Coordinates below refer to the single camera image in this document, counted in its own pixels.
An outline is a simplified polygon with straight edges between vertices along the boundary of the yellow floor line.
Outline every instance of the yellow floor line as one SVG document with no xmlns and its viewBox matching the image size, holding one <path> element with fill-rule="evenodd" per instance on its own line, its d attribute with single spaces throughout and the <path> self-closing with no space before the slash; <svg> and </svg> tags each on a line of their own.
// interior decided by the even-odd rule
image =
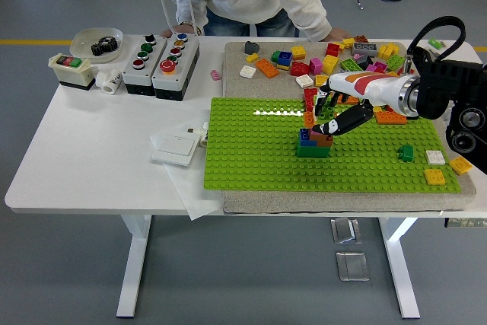
<svg viewBox="0 0 487 325">
<path fill-rule="evenodd" d="M 0 45 L 15 46 L 69 46 L 71 40 L 0 40 Z"/>
</svg>

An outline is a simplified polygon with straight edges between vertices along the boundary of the gear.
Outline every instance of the gear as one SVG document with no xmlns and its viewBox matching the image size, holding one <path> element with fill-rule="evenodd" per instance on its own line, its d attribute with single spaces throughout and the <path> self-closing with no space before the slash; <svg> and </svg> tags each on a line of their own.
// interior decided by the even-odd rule
<svg viewBox="0 0 487 325">
<path fill-rule="evenodd" d="M 103 47 L 99 43 L 95 43 L 91 45 L 91 52 L 93 56 L 102 56 L 103 55 Z"/>
<path fill-rule="evenodd" d="M 118 48 L 116 39 L 113 36 L 101 37 L 98 44 L 101 46 L 104 53 L 111 53 Z"/>
</svg>

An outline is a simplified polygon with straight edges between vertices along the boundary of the jeans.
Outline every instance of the jeans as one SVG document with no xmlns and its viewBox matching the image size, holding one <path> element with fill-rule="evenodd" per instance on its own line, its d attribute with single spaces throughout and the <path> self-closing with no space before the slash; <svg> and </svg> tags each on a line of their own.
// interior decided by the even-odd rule
<svg viewBox="0 0 487 325">
<path fill-rule="evenodd" d="M 250 25 L 231 19 L 223 18 L 206 8 L 208 24 L 205 25 L 206 36 L 234 36 L 248 37 Z M 281 11 L 274 17 L 256 24 L 258 37 L 299 37 L 297 29 L 288 17 L 288 13 Z"/>
</svg>

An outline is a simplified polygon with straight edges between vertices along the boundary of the table leg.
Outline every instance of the table leg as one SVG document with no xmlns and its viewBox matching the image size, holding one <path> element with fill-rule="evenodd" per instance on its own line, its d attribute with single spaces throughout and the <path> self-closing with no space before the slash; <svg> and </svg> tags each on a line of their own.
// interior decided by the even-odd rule
<svg viewBox="0 0 487 325">
<path fill-rule="evenodd" d="M 122 215 L 122 219 L 132 234 L 132 243 L 130 244 L 129 258 L 127 259 L 116 316 L 134 317 L 152 216 Z"/>
<path fill-rule="evenodd" d="M 386 246 L 389 267 L 393 275 L 394 287 L 403 319 L 419 319 L 418 305 L 399 240 L 416 220 L 417 218 L 379 218 L 382 238 Z"/>
</svg>

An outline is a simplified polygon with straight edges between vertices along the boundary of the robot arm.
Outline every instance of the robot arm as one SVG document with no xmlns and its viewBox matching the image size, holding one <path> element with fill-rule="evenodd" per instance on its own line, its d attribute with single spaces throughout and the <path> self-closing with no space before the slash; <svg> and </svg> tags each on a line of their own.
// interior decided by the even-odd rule
<svg viewBox="0 0 487 325">
<path fill-rule="evenodd" d="M 427 32 L 444 25 L 458 27 L 461 35 L 453 46 L 433 60 L 431 54 L 417 44 Z M 437 119 L 452 100 L 454 107 L 446 131 L 447 143 L 487 174 L 487 159 L 482 156 L 487 150 L 487 68 L 478 63 L 443 60 L 464 40 L 465 26 L 459 18 L 438 18 L 419 33 L 407 51 L 404 69 L 407 71 L 407 66 L 414 63 L 421 76 L 406 74 L 394 78 L 373 72 L 331 75 L 327 84 L 320 88 L 317 112 L 331 91 L 352 95 L 364 102 L 347 109 L 329 123 L 315 125 L 313 131 L 330 135 L 347 133 L 373 116 L 373 106 L 383 105 L 389 105 L 404 116 Z"/>
</svg>

